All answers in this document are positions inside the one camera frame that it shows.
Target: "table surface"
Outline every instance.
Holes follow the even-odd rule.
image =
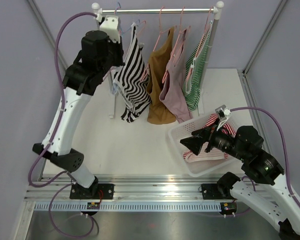
[[[236,69],[207,69],[203,81],[204,111],[212,112],[225,104],[229,109],[245,107],[247,102]],[[109,119],[109,84],[95,91],[76,128],[72,147],[84,154],[84,164],[93,174],[107,175],[187,175],[181,160],[168,146],[168,130],[178,122],[154,125],[147,122],[148,109],[133,123],[121,120],[125,104],[116,98],[115,118]],[[252,125],[249,111],[232,114],[238,126]],[[235,161],[212,174],[243,174]],[[43,174],[57,174],[61,168],[46,161]]]

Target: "gray floor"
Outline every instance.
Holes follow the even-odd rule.
[[[90,220],[76,212],[53,212],[62,231],[82,235]],[[86,240],[279,240],[272,226],[254,211],[244,216],[216,217],[202,212],[98,212],[99,225]],[[26,240],[67,240],[53,229],[48,212],[35,211]]]

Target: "plastic basket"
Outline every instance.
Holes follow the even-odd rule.
[[[180,123],[168,131],[168,137],[172,143],[173,150],[177,155],[177,160],[186,167],[189,175],[195,178],[236,161],[236,159],[230,155],[227,159],[204,160],[196,162],[186,162],[183,158],[183,153],[188,151],[188,148],[182,145],[180,140],[191,137],[191,132],[202,129],[206,125],[209,116],[213,113],[215,112],[210,112],[200,117],[190,119]],[[235,131],[237,131],[237,125],[234,123],[232,118],[230,118],[227,123],[230,124]]]

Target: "black and white striped shirt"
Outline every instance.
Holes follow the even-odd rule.
[[[125,65],[114,74],[113,89],[118,89],[124,98],[125,111],[121,119],[132,123],[151,102],[146,91],[148,80],[140,81],[145,63],[138,44],[135,23],[131,25],[131,41],[124,62]]]

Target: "garment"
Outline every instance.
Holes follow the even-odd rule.
[[[187,107],[187,103],[182,92],[182,86],[185,81],[185,47],[187,35],[190,27],[185,29],[175,43],[174,53],[166,65],[167,77],[163,84],[159,99],[171,113],[176,117],[179,123],[192,119],[192,114]]]
[[[143,45],[138,44],[137,27],[133,23],[131,25],[130,46],[124,61],[125,65],[116,72],[113,80],[113,90],[118,89],[125,102],[125,111],[121,119],[128,123],[136,120],[151,102],[146,91],[148,81],[140,81],[145,70],[140,46],[143,47]]]
[[[210,28],[209,31],[207,32],[203,43],[199,42],[199,44],[196,46],[195,50],[192,52],[191,56],[189,57],[188,61],[185,64],[186,72],[185,72],[185,77],[187,77],[190,68],[192,69],[192,74],[186,84],[186,81],[184,81],[183,86],[182,86],[182,92],[185,97],[186,104],[189,108],[190,111],[196,110],[198,107],[198,102],[200,99],[200,84],[201,81],[203,81],[203,71],[206,63],[206,56],[207,56],[207,51],[208,51],[208,44],[210,40],[210,34],[211,34],[211,29],[212,29],[212,21],[209,23]],[[199,55],[197,58],[196,52],[197,49],[202,46]]]
[[[212,114],[208,121],[206,122],[205,127],[209,127],[212,124],[214,124],[214,122],[216,121],[216,119],[218,118],[217,114]],[[222,131],[226,134],[230,134],[232,137],[234,137],[236,135],[236,131],[230,126],[230,124],[225,123],[222,126]],[[186,151],[183,153],[183,159],[188,162],[188,163],[193,163],[193,162],[197,162],[197,161],[210,161],[210,160],[224,160],[228,158],[228,154],[227,153],[223,153],[222,151],[220,151],[217,148],[213,148],[210,152],[205,152],[205,149],[208,146],[208,142],[204,143],[201,149],[201,152],[199,153],[199,155],[195,155],[192,151]]]
[[[160,49],[150,54],[148,61],[150,75],[146,91],[151,97],[151,104],[147,121],[151,124],[170,124],[176,121],[176,117],[159,100],[159,95],[164,87],[162,78],[172,51],[174,30],[174,27],[170,28],[165,43]]]

